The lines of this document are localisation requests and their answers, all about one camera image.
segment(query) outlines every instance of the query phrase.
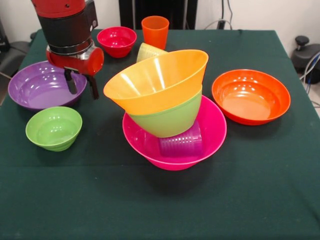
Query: bowl rim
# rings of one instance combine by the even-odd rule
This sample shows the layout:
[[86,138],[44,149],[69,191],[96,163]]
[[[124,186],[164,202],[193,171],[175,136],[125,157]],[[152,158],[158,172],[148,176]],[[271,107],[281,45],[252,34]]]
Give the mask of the bowl rim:
[[170,107],[168,109],[165,109],[165,110],[162,110],[162,111],[159,111],[159,112],[156,112],[156,113],[150,113],[150,114],[141,114],[141,115],[135,115],[135,114],[130,114],[128,113],[128,115],[130,117],[134,117],[134,118],[150,118],[150,117],[155,117],[155,116],[159,116],[159,115],[162,115],[162,114],[167,114],[167,113],[170,113],[172,111],[175,111],[177,109],[180,109],[184,106],[186,106],[187,104],[195,101],[199,96],[202,96],[202,91],[203,91],[203,86],[201,85],[199,91],[193,95],[192,97],[190,97],[188,100],[180,103],[179,105],[176,105],[176,106],[173,106],[173,107]]
[[[22,106],[22,107],[24,107],[24,108],[32,109],[32,110],[35,110],[35,111],[41,111],[41,110],[45,110],[45,109],[46,109],[46,108],[33,107],[33,106],[30,106],[30,105],[22,104],[22,103],[16,101],[16,99],[11,95],[11,91],[10,91],[10,86],[13,84],[13,82],[14,82],[13,79],[15,78],[15,76],[16,76],[17,74],[19,74],[20,72],[22,72],[22,71],[24,71],[24,70],[27,70],[28,68],[33,67],[34,65],[38,65],[38,64],[42,64],[42,63],[49,63],[50,65],[52,65],[48,60],[35,62],[35,63],[30,64],[30,65],[22,68],[21,70],[19,70],[19,71],[12,77],[12,79],[9,81],[9,84],[8,84],[8,87],[7,87],[7,92],[8,92],[8,95],[10,96],[10,98],[11,98],[16,104],[18,104],[18,105],[20,105],[20,106]],[[65,103],[63,103],[63,104],[61,104],[61,105],[59,105],[59,106],[52,106],[52,107],[50,107],[50,108],[62,107],[63,105],[68,105],[69,103],[71,103],[72,101],[74,101],[75,99],[77,99],[78,97],[80,97],[81,94],[82,94],[82,93],[84,92],[84,90],[86,89],[87,83],[88,83],[88,81],[85,80],[83,89],[79,92],[79,94],[75,94],[75,95],[74,95],[74,98],[72,98],[71,100],[69,100],[69,101],[67,101],[67,102],[65,102]]]
[[159,163],[159,164],[165,164],[165,165],[176,165],[176,166],[183,166],[183,165],[191,165],[191,164],[197,164],[207,158],[209,158],[210,156],[212,156],[213,154],[215,154],[220,148],[221,146],[224,144],[225,140],[226,140],[226,136],[227,136],[227,121],[226,121],[226,118],[225,118],[225,115],[223,114],[223,112],[221,111],[221,109],[212,101],[210,100],[208,97],[202,95],[201,97],[201,103],[202,101],[205,100],[205,101],[208,101],[214,108],[216,108],[220,114],[220,116],[222,117],[223,119],[223,128],[224,128],[224,134],[223,134],[223,138],[221,139],[221,143],[214,149],[214,151],[212,151],[210,154],[207,154],[206,156],[198,159],[198,160],[195,160],[195,161],[190,161],[190,162],[165,162],[165,161],[160,161],[160,160],[156,160],[152,157],[149,157],[147,155],[145,155],[144,153],[138,151],[127,139],[127,135],[125,133],[125,118],[127,117],[130,117],[126,112],[124,113],[124,116],[122,118],[122,131],[123,131],[123,134],[124,134],[124,138],[126,139],[126,141],[129,143],[129,145],[140,155],[142,155],[143,157],[145,157],[148,161],[153,161],[153,162],[156,162],[156,163]]
[[[288,100],[289,100],[288,105],[285,107],[285,109],[284,109],[283,111],[281,111],[280,113],[278,113],[276,116],[274,116],[274,117],[268,117],[268,118],[266,118],[266,119],[259,119],[259,120],[242,117],[242,116],[239,116],[239,115],[236,115],[236,114],[233,114],[233,113],[229,112],[228,110],[226,110],[223,106],[221,106],[221,105],[219,104],[219,101],[217,101],[217,97],[218,97],[218,96],[217,96],[216,94],[214,94],[214,86],[215,86],[215,84],[217,84],[216,80],[219,79],[220,77],[222,77],[222,76],[224,76],[224,75],[227,75],[227,74],[229,74],[229,73],[232,73],[232,72],[237,72],[237,71],[255,72],[255,73],[263,74],[263,75],[265,75],[265,76],[270,77],[270,78],[273,79],[274,81],[278,82],[278,83],[280,84],[280,86],[285,90],[285,93],[286,93],[286,95],[287,95],[287,97],[288,97]],[[230,70],[230,71],[226,71],[226,72],[220,74],[218,77],[216,77],[216,78],[214,79],[214,81],[213,81],[213,83],[212,83],[212,86],[211,86],[211,94],[212,94],[212,96],[213,96],[213,99],[214,99],[215,103],[219,106],[219,108],[221,108],[223,111],[225,111],[225,112],[228,113],[229,115],[235,116],[235,117],[237,117],[237,118],[240,118],[240,119],[243,119],[243,120],[246,120],[246,121],[249,121],[249,122],[252,122],[252,121],[253,121],[253,122],[256,122],[256,123],[260,123],[260,122],[263,122],[263,123],[264,123],[265,121],[270,122],[270,121],[273,121],[273,120],[281,117],[282,115],[284,115],[284,114],[288,111],[288,109],[290,108],[290,105],[291,105],[291,96],[290,96],[289,90],[286,88],[286,86],[285,86],[281,81],[279,81],[277,78],[275,78],[274,76],[272,76],[272,75],[270,75],[270,74],[268,74],[268,73],[266,73],[266,72],[259,71],[259,70],[254,70],[254,69],[248,69],[248,68],[237,68],[237,69],[233,69],[233,70]]]
[[[128,68],[133,68],[133,67],[134,67],[135,65],[137,65],[137,64],[138,64],[138,65],[144,64],[144,62],[146,62],[146,61],[152,61],[152,60],[155,59],[155,58],[165,58],[165,56],[173,55],[173,54],[176,53],[176,52],[201,52],[201,53],[203,53],[204,56],[205,56],[205,61],[204,61],[203,65],[202,65],[197,71],[195,71],[193,74],[191,74],[190,76],[184,78],[183,80],[181,80],[181,81],[179,81],[179,82],[177,82],[177,83],[175,83],[175,84],[173,84],[173,85],[171,85],[171,86],[169,86],[169,87],[167,87],[167,88],[165,88],[165,89],[161,89],[161,90],[159,90],[159,91],[152,92],[152,93],[145,94],[145,95],[141,95],[141,96],[126,97],[126,98],[110,97],[110,96],[108,96],[108,95],[106,94],[106,88],[107,88],[108,83],[109,83],[113,78],[115,78],[116,76],[122,74],[122,73],[123,73],[124,71],[126,71]],[[110,99],[112,99],[112,100],[113,100],[113,99],[114,99],[114,100],[120,100],[120,101],[127,101],[127,100],[133,100],[133,99],[139,99],[139,98],[149,97],[149,96],[151,96],[151,95],[153,95],[153,94],[158,94],[158,93],[161,93],[161,92],[163,92],[163,91],[165,91],[165,90],[167,90],[167,89],[171,89],[171,88],[173,88],[173,87],[181,84],[182,82],[185,82],[186,80],[192,78],[193,76],[195,76],[196,74],[198,74],[203,68],[206,67],[206,65],[207,65],[207,63],[208,63],[208,60],[209,60],[209,55],[208,55],[205,51],[199,50],[199,49],[182,49],[182,50],[177,50],[177,51],[170,51],[170,52],[168,52],[168,53],[166,53],[166,54],[162,54],[162,55],[158,55],[158,56],[149,57],[149,58],[147,58],[147,59],[145,59],[145,60],[143,60],[143,61],[136,62],[135,64],[126,67],[125,69],[121,70],[121,71],[118,72],[116,75],[114,75],[111,79],[109,79],[109,81],[108,81],[108,82],[104,85],[104,87],[103,87],[103,94],[104,94],[107,98],[110,98]]]
[[[78,128],[78,130],[76,131],[76,133],[73,134],[73,135],[72,135],[70,138],[68,138],[67,140],[64,140],[64,141],[62,141],[62,142],[55,143],[55,144],[42,144],[42,143],[38,143],[38,142],[32,140],[32,139],[29,137],[28,133],[27,133],[28,126],[29,126],[30,122],[32,121],[32,119],[35,119],[35,118],[36,118],[40,113],[42,113],[43,111],[51,111],[52,109],[61,109],[61,108],[68,109],[69,111],[74,112],[74,113],[79,117],[79,119],[80,119],[80,127]],[[65,143],[69,142],[72,138],[76,137],[76,136],[80,133],[80,131],[81,131],[82,124],[83,124],[83,120],[82,120],[82,117],[81,117],[81,115],[80,115],[80,113],[79,113],[78,111],[74,110],[74,109],[71,108],[71,107],[67,107],[67,106],[53,106],[53,107],[49,107],[49,108],[46,108],[46,109],[44,109],[44,110],[42,110],[42,111],[37,112],[35,115],[33,115],[33,116],[29,119],[29,121],[27,122],[27,124],[26,124],[26,126],[25,126],[25,135],[26,135],[26,137],[29,139],[30,142],[32,142],[33,144],[35,144],[35,145],[37,145],[37,146],[40,146],[40,147],[55,147],[55,146],[58,146],[58,145],[61,145],[61,144],[65,144]]]
[[[132,42],[130,42],[129,44],[125,45],[125,46],[109,46],[109,45],[106,45],[104,43],[101,42],[100,40],[100,35],[102,32],[106,31],[106,30],[110,30],[110,29],[115,29],[115,28],[121,28],[121,29],[126,29],[126,30],[129,30],[129,32],[132,32],[134,34],[134,40]],[[96,39],[98,41],[99,44],[101,44],[102,46],[106,47],[106,48],[113,48],[113,49],[121,49],[121,48],[127,48],[127,47],[130,47],[130,45],[134,44],[136,41],[137,41],[137,33],[132,30],[131,28],[129,27],[126,27],[126,26],[111,26],[111,27],[107,27],[105,29],[102,29],[96,36]]]

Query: yellow bowl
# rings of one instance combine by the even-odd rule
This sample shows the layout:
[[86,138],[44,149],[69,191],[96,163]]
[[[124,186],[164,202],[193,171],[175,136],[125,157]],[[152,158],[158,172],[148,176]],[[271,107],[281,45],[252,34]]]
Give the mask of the yellow bowl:
[[197,94],[208,59],[206,52],[195,49],[151,57],[115,75],[103,93],[128,114],[158,113]]

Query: table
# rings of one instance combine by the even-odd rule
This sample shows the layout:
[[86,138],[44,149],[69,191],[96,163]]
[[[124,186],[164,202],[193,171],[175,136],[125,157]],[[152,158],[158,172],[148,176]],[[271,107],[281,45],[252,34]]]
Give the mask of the table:
[[[98,31],[92,35],[96,39]],[[170,30],[167,51],[209,54],[203,94],[223,72],[249,68],[278,78],[291,94],[288,112],[271,123],[227,119],[219,151],[179,172],[151,165],[126,142],[124,111],[102,94],[137,57],[105,55],[73,106],[83,118],[63,152],[30,143],[34,114],[7,97],[0,108],[0,239],[320,239],[320,121],[274,31]],[[43,61],[40,30],[21,68]]]

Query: cup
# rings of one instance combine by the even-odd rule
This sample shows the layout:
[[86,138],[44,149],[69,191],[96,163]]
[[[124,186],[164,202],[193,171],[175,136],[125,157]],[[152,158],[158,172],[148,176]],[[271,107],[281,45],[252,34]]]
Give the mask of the cup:
[[141,21],[144,42],[156,48],[166,48],[169,21],[163,16],[147,16]]
[[151,46],[149,44],[146,43],[141,43],[140,48],[139,48],[139,52],[138,52],[138,56],[136,58],[136,62],[140,62],[142,60],[148,59],[148,58],[152,58],[155,56],[159,56],[162,54],[166,54],[167,52],[157,48],[155,46]]
[[199,156],[203,153],[200,125],[197,120],[187,131],[171,137],[158,138],[163,157]]

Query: white wall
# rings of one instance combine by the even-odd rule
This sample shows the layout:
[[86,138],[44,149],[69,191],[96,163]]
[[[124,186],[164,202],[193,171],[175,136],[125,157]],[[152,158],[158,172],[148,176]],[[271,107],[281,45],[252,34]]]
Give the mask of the white wall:
[[[118,0],[95,0],[98,28],[120,25]],[[31,0],[0,0],[0,18],[10,42],[29,41],[41,28]]]
[[[224,18],[230,19],[227,0]],[[320,43],[320,0],[229,0],[233,29],[276,30],[286,52],[295,49],[295,37],[306,35]],[[196,29],[221,18],[221,0],[198,0]],[[213,24],[208,29],[217,28]]]
[[[320,43],[320,0],[230,0],[230,4],[233,29],[276,30],[289,55],[297,35]],[[98,28],[120,25],[118,0],[95,0],[95,6]],[[229,19],[227,0],[224,9]],[[198,0],[196,29],[220,17],[221,0]],[[10,42],[28,41],[30,33],[41,27],[30,0],[0,0],[0,18]]]

